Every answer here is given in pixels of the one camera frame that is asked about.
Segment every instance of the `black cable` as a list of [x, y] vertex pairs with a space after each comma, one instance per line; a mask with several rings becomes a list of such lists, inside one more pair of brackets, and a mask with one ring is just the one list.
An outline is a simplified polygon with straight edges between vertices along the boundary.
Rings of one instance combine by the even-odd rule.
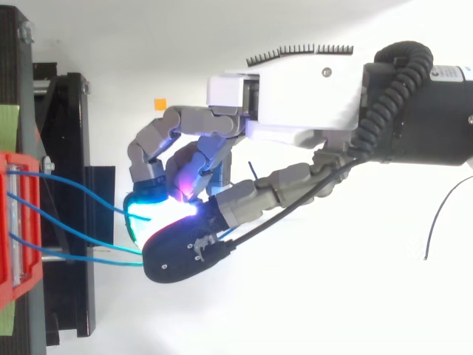
[[251, 172], [253, 173], [254, 180], [258, 180], [258, 175], [256, 175], [256, 172], [254, 171], [253, 164], [248, 161], [248, 165], [250, 166]]
[[432, 239], [432, 233], [434, 231], [435, 223], [437, 222], [438, 215], [440, 214], [440, 211], [442, 210], [443, 205], [445, 205], [445, 202], [448, 200], [450, 195], [453, 193], [453, 191], [456, 190], [457, 187], [459, 187], [465, 181], [470, 180], [471, 178], [473, 178], [473, 176], [467, 177], [466, 179], [463, 179], [461, 182], [459, 182], [457, 185], [455, 185], [455, 187], [450, 190], [450, 192], [445, 196], [442, 203], [440, 204], [440, 207], [438, 208], [437, 213], [435, 214], [434, 221], [432, 222], [432, 226], [430, 227], [429, 239], [427, 239], [426, 255], [425, 255], [425, 257], [423, 257], [424, 260], [427, 260], [427, 258], [429, 257], [430, 240]]
[[423, 44], [405, 41], [391, 44], [376, 53], [375, 63], [406, 65], [396, 70], [394, 80], [368, 107], [355, 131], [348, 155], [368, 160], [386, 128], [392, 124], [406, 102], [429, 80], [434, 57]]
[[237, 247], [247, 240], [250, 240], [252, 237], [255, 235], [261, 233], [262, 231], [268, 229], [271, 227], [273, 224], [279, 222], [282, 218], [286, 217], [288, 214], [296, 210], [298, 207], [303, 205], [304, 203], [307, 202], [310, 198], [314, 197], [317, 193], [319, 193], [326, 185], [331, 183], [333, 180], [336, 178], [340, 177], [340, 175], [343, 175], [345, 172], [348, 172], [351, 168], [354, 166], [360, 165], [364, 163], [364, 160], [352, 160], [349, 163], [346, 163], [342, 167], [338, 168], [337, 170], [334, 170], [331, 172], [326, 178], [323, 180], [320, 180], [309, 192], [307, 192], [305, 195], [303, 195], [301, 198], [290, 204], [288, 207], [286, 207], [283, 211], [278, 213], [276, 216], [272, 217], [271, 219], [267, 220], [266, 222], [260, 224], [256, 228], [250, 230], [248, 233], [242, 235], [240, 238], [236, 240], [230, 240], [228, 243], [230, 243], [232, 246]]

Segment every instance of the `green tape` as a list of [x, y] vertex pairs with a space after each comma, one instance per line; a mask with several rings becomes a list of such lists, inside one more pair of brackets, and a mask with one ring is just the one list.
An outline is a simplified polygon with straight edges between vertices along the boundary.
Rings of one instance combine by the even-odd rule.
[[0, 311], [0, 337], [11, 337], [15, 325], [15, 303], [8, 303]]
[[16, 131], [20, 106], [0, 105], [0, 152], [16, 150]]
[[[0, 152], [16, 151], [20, 106], [0, 105]], [[15, 302], [0, 310], [0, 336], [11, 337], [15, 325]]]

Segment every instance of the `orange sticker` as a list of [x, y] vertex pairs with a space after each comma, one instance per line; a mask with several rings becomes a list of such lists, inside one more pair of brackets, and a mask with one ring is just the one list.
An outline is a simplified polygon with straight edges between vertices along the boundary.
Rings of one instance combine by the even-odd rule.
[[164, 111], [167, 108], [168, 108], [168, 104], [166, 103], [165, 98], [155, 98], [155, 100], [154, 100], [154, 110]]

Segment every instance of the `screw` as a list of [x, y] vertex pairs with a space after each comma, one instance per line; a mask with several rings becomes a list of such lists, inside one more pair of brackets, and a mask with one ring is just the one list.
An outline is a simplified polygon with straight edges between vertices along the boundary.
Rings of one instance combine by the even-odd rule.
[[51, 161], [50, 157], [43, 157], [41, 161], [41, 169], [43, 170], [44, 174], [51, 175], [51, 173], [54, 172], [55, 168], [56, 165]]
[[18, 29], [18, 37], [26, 44], [35, 43], [34, 39], [35, 25], [32, 22], [25, 21]]
[[324, 68], [322, 70], [322, 75], [325, 77], [325, 78], [328, 78], [329, 76], [332, 75], [332, 70], [330, 68]]
[[85, 95], [90, 95], [90, 83], [88, 81], [82, 83], [82, 92]]

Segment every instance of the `black metal frame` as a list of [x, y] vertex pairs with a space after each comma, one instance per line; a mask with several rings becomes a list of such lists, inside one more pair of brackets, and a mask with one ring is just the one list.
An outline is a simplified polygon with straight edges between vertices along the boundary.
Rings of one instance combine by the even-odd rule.
[[[50, 64], [35, 64], [35, 72], [46, 72]], [[112, 203], [115, 197], [115, 168], [92, 167], [89, 162], [89, 131], [85, 78], [78, 73], [43, 78], [50, 80], [45, 96], [35, 96], [36, 123], [44, 148], [55, 163], [55, 174], [98, 193]], [[72, 228], [113, 243], [113, 212], [97, 205], [82, 191], [62, 183], [41, 181], [41, 208]], [[71, 254], [92, 256], [87, 242], [52, 224], [42, 224], [43, 244], [60, 246]], [[95, 287], [92, 263], [54, 262], [44, 264], [47, 345], [59, 344], [59, 331], [77, 329], [78, 337], [95, 330]]]

